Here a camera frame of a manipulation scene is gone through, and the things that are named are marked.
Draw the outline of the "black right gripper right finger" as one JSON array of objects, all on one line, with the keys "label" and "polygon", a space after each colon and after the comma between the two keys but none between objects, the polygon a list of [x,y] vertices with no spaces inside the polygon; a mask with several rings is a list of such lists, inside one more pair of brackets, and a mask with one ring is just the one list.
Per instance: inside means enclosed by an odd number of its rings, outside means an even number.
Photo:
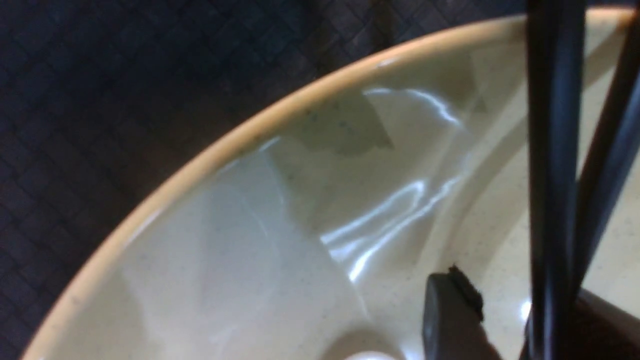
[{"label": "black right gripper right finger", "polygon": [[565,360],[638,360],[638,317],[581,289],[567,319]]}]

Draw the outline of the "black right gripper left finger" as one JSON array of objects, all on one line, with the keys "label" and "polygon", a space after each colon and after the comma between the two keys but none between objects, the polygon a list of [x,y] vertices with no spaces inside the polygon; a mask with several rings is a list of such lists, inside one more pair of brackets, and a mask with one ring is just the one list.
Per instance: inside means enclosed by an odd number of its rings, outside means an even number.
[{"label": "black right gripper left finger", "polygon": [[483,327],[483,297],[456,265],[428,276],[422,342],[426,360],[500,360]]}]

